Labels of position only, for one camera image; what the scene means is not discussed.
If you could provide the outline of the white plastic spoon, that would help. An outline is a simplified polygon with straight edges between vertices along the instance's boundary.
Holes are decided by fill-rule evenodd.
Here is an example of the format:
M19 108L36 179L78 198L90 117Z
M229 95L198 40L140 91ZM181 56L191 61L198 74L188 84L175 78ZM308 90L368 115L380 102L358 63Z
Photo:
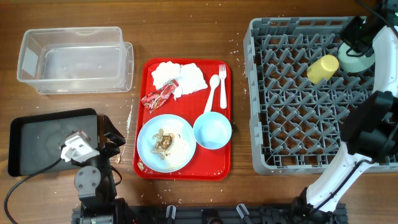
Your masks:
M213 99L214 99L214 94L215 94L215 90L218 87L218 85L220 84L220 78L219 75L213 75L210 78L210 94L208 96L206 105L205 105L205 109L204 109L204 113L208 113L211 111L212 106L213 106Z

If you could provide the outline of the light blue bowl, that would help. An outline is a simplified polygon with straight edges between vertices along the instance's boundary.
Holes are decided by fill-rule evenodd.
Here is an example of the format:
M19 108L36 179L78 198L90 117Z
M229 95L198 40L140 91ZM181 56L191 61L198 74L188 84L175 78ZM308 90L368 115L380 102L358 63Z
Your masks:
M217 150L229 143L232 136L232 127L226 116L211 111L203 113L195 120L193 132L201 147Z

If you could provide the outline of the pale green bowl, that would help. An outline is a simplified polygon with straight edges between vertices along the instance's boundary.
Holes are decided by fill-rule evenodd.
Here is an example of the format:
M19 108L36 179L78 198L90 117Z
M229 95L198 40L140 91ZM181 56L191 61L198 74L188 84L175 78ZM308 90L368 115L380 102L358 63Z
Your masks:
M340 67L349 73L358 73L365 71L375 63L375 55L373 50L370 51L370 55L360 56L350 47L342 43L338 49L338 60Z

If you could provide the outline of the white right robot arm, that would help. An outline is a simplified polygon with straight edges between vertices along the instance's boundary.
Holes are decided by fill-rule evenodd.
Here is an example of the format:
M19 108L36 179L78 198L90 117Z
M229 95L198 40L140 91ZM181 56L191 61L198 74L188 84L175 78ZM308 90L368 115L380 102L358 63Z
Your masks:
M397 114L397 26L382 27L373 38L373 50L373 93L346 118L330 165L295 199L292 211L303 218L325 221L361 174L397 153L397 123L384 119Z

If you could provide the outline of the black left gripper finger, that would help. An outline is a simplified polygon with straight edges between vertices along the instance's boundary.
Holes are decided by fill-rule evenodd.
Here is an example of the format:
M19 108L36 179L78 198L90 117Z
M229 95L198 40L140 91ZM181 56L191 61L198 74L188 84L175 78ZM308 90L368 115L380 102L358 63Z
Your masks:
M114 126L110 119L104 114L97 115L98 145L105 146L107 143L116 144L118 142L114 132Z
M113 142L116 147L126 143L124 136L114 127L108 116L105 116L105 137Z

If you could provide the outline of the red strawberry snack wrapper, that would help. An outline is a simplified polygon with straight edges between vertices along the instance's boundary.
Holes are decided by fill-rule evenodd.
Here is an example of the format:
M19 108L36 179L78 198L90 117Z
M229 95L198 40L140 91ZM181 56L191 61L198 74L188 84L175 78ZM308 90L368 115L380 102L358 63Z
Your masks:
M173 93L173 91L178 87L178 82L176 80L171 80L167 82L161 89L156 90L152 93L141 98L141 103L144 108L152 113L159 107L161 107Z

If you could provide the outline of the white plastic fork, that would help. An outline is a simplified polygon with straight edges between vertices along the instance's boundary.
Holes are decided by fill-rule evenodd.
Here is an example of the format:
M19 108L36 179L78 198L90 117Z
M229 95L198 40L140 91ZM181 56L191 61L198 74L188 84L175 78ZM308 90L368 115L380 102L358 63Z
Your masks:
M219 78L220 78L220 108L221 109L226 109L227 107L227 98L226 98L226 86L225 86L225 80L227 77L226 73L226 65L221 64L219 66Z

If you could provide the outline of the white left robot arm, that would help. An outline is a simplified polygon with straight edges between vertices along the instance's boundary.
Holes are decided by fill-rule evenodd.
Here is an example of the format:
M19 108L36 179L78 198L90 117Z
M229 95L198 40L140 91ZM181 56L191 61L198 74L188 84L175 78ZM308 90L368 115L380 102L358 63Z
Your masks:
M80 170L74 184L81 202L74 210L72 223L135 223L136 216L123 198L117 198L113 172L120 174L110 163L110 158L120 153L126 143L124 136L114 127L106 115L97 118L98 147L94 156L71 159Z

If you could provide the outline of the white napkin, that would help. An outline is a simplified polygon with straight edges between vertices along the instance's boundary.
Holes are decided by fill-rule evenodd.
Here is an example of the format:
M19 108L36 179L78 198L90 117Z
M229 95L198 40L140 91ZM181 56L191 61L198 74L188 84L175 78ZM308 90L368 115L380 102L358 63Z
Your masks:
M203 72L195 63L181 65L171 61L162 62L152 72L153 85L157 90L163 87L167 82L175 80L178 87L172 92L174 100L182 95L189 95L196 91L208 88L203 76Z

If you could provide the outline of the light blue plate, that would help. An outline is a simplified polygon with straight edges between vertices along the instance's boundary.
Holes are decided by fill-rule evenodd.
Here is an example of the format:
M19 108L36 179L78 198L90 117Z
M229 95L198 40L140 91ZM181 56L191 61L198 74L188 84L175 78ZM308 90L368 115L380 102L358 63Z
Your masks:
M174 114L150 119L137 137L140 161L160 173L171 173L185 167L192 160L196 146L192 126Z

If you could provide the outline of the food scraps and rice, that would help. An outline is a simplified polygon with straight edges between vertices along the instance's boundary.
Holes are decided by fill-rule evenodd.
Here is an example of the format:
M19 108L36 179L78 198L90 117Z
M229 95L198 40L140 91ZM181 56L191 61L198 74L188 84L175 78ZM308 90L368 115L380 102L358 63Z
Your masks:
M181 168L192 158L190 140L181 127L163 126L152 139L155 143L151 153L157 155L168 170Z

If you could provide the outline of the yellow plastic cup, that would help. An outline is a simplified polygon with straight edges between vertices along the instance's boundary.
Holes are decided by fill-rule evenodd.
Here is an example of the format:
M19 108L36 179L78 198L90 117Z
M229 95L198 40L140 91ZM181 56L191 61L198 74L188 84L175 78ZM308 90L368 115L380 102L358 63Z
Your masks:
M329 80L339 69L339 61L333 55L325 55L314 62L307 70L307 78L314 84L322 79Z

